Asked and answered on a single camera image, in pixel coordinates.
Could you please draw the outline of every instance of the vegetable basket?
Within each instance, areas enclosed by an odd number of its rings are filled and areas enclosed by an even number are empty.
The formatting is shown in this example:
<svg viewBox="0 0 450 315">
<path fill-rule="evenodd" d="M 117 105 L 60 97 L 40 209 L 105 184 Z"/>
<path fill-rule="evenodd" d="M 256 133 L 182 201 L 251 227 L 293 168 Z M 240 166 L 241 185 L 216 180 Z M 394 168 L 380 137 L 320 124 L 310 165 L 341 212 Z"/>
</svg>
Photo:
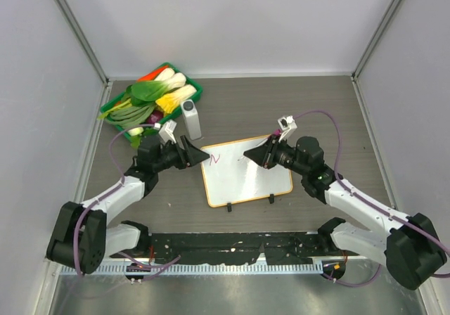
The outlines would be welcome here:
<svg viewBox="0 0 450 315">
<path fill-rule="evenodd" d="M 175 66 L 173 66 L 173 65 L 170 64 L 170 63 L 163 63 L 163 64 L 161 64 L 159 67 L 155 68 L 155 70 L 157 70 L 157 69 L 159 69 L 159 68 L 161 68 L 161 67 L 163 67 L 163 66 L 165 66 L 165 65 L 168 65 L 168 67 L 169 67 L 169 68 L 172 68 L 175 72 L 181 72 L 180 70 L 178 70 Z M 195 88 L 195 90 L 196 90 L 196 92 L 195 92 L 189 99 L 191 99 L 191 100 L 194 101 L 194 102 L 198 101 L 198 100 L 200 99 L 200 97 L 202 96 L 202 92 L 203 92 L 202 87 L 201 87 L 197 82 L 193 81 L 191 78 L 189 78 L 189 77 L 187 77 L 187 76 L 186 76 L 186 84 L 192 85 L 192 86 Z M 123 95 L 124 95 L 124 92 L 122 92 L 120 95 L 114 97 L 111 101 L 107 102 L 104 106 L 102 106 L 102 107 L 100 108 L 100 112 L 101 112 L 101 113 L 104 113 L 104 112 L 108 111 L 109 109 L 111 109 L 112 107 L 114 107 L 114 105 L 115 105 L 118 101 L 120 101 L 120 100 L 122 99 Z M 159 121 L 159 123 L 160 123 L 160 124 L 164 124 L 164 123 L 167 122 L 168 120 L 174 120 L 175 118 L 177 118 L 177 117 L 180 116 L 180 115 L 181 115 L 181 108 L 178 107 L 178 108 L 176 108 L 176 109 L 174 110 L 174 112 L 172 112 L 171 114 L 164 116 L 164 117 Z M 118 125 L 115 125 L 115 127 L 116 127 L 119 131 L 123 131 L 123 128 L 119 127 Z M 148 128 L 145 128 L 145 131 L 144 131 L 143 135 L 147 136 L 147 135 L 150 135 L 150 134 L 156 134 L 157 132 L 158 132 L 158 131 L 156 131 L 156 130 L 150 128 L 150 127 L 148 127 Z M 128 132 L 125 132 L 125 133 L 124 133 L 124 136 L 125 136 L 125 138 L 127 138 L 129 141 L 132 141 L 132 137 L 129 135 Z"/>
</svg>

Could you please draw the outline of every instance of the gray wooden tabletop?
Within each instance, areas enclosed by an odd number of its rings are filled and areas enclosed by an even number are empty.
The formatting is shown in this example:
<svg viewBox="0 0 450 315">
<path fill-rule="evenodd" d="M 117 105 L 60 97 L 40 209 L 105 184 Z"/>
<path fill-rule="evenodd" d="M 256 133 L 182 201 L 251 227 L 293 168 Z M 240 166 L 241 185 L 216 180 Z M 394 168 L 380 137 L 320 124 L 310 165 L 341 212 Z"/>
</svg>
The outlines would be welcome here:
<svg viewBox="0 0 450 315">
<path fill-rule="evenodd" d="M 197 147 L 270 134 L 278 128 L 282 115 L 324 109 L 338 121 L 343 140 L 339 171 L 356 187 L 389 204 L 380 170 L 356 99 L 350 77 L 274 77 L 199 79 L 203 95 L 196 104 L 203 138 Z M 132 82 L 115 82 L 111 96 L 124 91 Z M 187 134 L 181 117 L 176 135 Z M 326 162 L 333 167 L 338 139 L 334 126 L 324 115 L 313 114 L 297 121 L 298 129 L 289 142 L 300 136 L 315 136 L 325 150 Z M 108 155 L 108 144 L 117 130 L 104 124 L 89 177 L 86 198 L 97 195 L 118 179 L 119 174 Z M 136 154 L 122 138 L 114 154 L 123 169 Z M 332 217 L 345 214 L 310 198 L 292 174 L 294 189 L 276 197 L 233 206 L 211 208 L 207 204 L 200 166 L 168 169 L 160 173 L 153 192 L 121 213 L 112 225 L 122 220 L 145 224 L 154 232 L 227 231 L 313 231 Z"/>
</svg>

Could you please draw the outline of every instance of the orange carrot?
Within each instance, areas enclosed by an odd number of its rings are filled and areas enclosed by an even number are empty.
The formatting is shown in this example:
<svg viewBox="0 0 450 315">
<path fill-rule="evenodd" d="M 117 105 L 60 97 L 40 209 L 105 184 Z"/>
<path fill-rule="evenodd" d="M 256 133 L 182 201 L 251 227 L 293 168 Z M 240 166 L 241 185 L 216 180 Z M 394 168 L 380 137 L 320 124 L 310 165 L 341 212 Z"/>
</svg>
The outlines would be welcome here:
<svg viewBox="0 0 450 315">
<path fill-rule="evenodd" d="M 163 65 L 162 67 L 159 67 L 158 69 L 152 71 L 150 74 L 141 77 L 140 79 L 138 79 L 137 82 L 142 82 L 142 81 L 153 81 L 164 69 L 168 68 L 168 65 Z"/>
</svg>

